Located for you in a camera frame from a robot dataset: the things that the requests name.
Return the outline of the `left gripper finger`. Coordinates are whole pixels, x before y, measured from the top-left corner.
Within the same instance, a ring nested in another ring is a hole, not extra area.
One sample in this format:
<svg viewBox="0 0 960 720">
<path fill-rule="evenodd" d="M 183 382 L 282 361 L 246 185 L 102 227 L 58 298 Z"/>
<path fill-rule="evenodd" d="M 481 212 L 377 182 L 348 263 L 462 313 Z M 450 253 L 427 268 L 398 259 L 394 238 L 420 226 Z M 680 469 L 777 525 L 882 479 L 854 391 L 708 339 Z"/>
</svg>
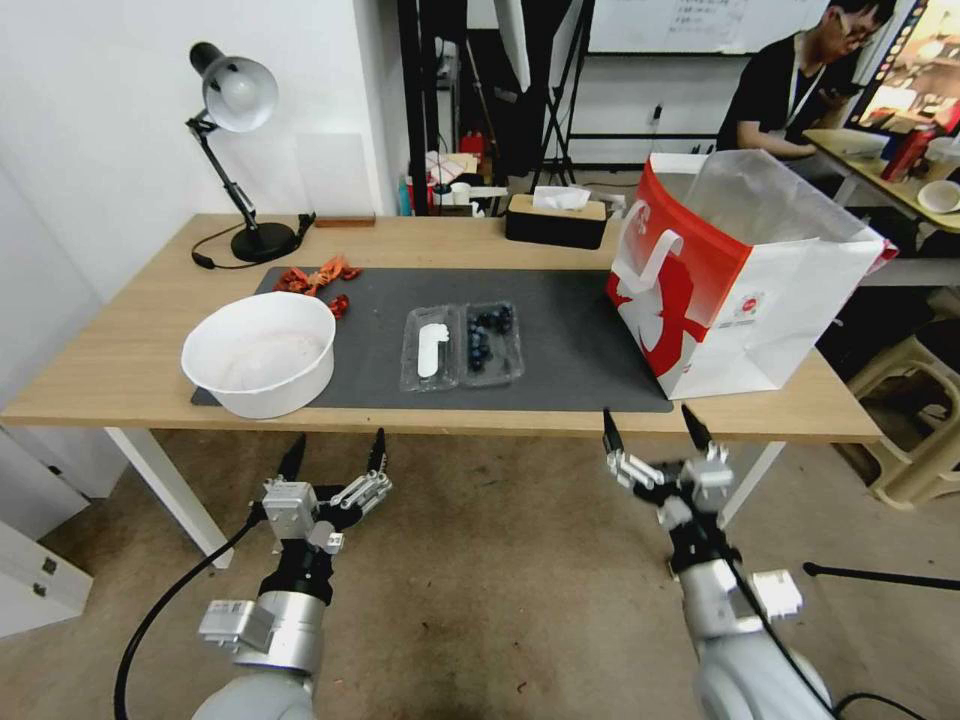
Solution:
<svg viewBox="0 0 960 720">
<path fill-rule="evenodd" d="M 334 494 L 329 505 L 344 512 L 357 511 L 363 517 L 386 498 L 392 487 L 387 474 L 386 435 L 384 429 L 379 428 L 368 455 L 366 472 Z"/>
<path fill-rule="evenodd" d="M 290 448 L 283 455 L 273 484 L 296 482 L 302 467 L 307 437 L 305 433 L 300 433 Z"/>
</svg>

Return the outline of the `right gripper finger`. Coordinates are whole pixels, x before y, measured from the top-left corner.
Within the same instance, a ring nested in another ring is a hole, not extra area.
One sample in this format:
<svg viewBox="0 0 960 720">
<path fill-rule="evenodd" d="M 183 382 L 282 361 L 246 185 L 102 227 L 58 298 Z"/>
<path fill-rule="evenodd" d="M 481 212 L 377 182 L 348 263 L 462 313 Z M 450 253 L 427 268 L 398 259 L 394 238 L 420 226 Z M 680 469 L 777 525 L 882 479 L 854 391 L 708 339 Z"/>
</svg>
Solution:
<svg viewBox="0 0 960 720">
<path fill-rule="evenodd" d="M 728 449 L 714 440 L 712 433 L 687 404 L 681 405 L 681 413 L 690 436 L 697 450 L 697 455 L 687 460 L 689 465 L 713 463 L 726 465 Z"/>
<path fill-rule="evenodd" d="M 628 490 L 653 491 L 665 484 L 664 473 L 628 453 L 608 407 L 603 409 L 602 442 L 610 474 Z"/>
</svg>

